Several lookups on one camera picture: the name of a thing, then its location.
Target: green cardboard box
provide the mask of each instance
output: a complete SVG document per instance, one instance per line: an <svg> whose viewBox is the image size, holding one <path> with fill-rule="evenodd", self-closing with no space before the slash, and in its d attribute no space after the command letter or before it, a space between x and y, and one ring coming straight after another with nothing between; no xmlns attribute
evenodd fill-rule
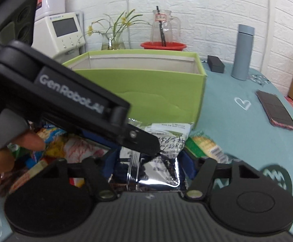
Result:
<svg viewBox="0 0 293 242"><path fill-rule="evenodd" d="M144 123L197 123L207 75L192 52L91 51L65 66L131 104Z"/></svg>

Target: blue thermos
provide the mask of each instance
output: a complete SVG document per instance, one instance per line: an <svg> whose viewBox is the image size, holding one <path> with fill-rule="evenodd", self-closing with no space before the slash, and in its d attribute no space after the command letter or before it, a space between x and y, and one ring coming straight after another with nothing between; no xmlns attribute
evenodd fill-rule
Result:
<svg viewBox="0 0 293 242"><path fill-rule="evenodd" d="M239 24L234 66L232 71L232 77L238 80L246 80L249 74L249 64L251 62L254 32L255 28Z"/></svg>

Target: white brick wall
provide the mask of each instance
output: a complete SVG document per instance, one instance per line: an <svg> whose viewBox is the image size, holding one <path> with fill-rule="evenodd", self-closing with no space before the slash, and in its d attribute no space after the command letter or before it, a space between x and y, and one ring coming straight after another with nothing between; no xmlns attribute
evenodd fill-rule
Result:
<svg viewBox="0 0 293 242"><path fill-rule="evenodd" d="M181 38L188 45L187 51L195 51L201 57L217 55L233 62L238 24L255 27L255 39L251 67L260 69L266 43L268 0L129 0L130 8L152 20L156 5L173 11L181 19ZM116 15L126 9L126 0L66 0L67 11L83 10L85 28L104 13ZM265 74L284 94L287 93L293 75L293 0L276 0L274 37ZM131 44L149 40L150 28L131 28ZM88 50L98 50L101 36L86 38Z"/></svg>

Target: teal tablecloth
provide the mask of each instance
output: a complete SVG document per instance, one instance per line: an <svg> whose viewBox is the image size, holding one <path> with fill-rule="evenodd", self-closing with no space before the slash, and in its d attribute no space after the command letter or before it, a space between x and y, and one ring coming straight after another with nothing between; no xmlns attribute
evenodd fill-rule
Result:
<svg viewBox="0 0 293 242"><path fill-rule="evenodd" d="M289 172L293 186L293 131L270 124L255 92L278 95L292 118L293 108L274 85L262 87L250 80L231 77L231 65L225 67L224 74L211 72L206 63L204 67L208 78L196 129L203 130L224 152L258 170L279 164ZM250 73L260 74L254 69Z"/></svg>

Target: phone case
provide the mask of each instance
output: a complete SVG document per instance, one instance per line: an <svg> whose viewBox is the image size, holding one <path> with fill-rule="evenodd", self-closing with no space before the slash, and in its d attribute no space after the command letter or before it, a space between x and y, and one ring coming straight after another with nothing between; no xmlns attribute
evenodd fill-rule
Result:
<svg viewBox="0 0 293 242"><path fill-rule="evenodd" d="M275 94L269 94L263 91L256 91L263 108L268 115L270 123L273 126L293 130L293 119Z"/></svg>

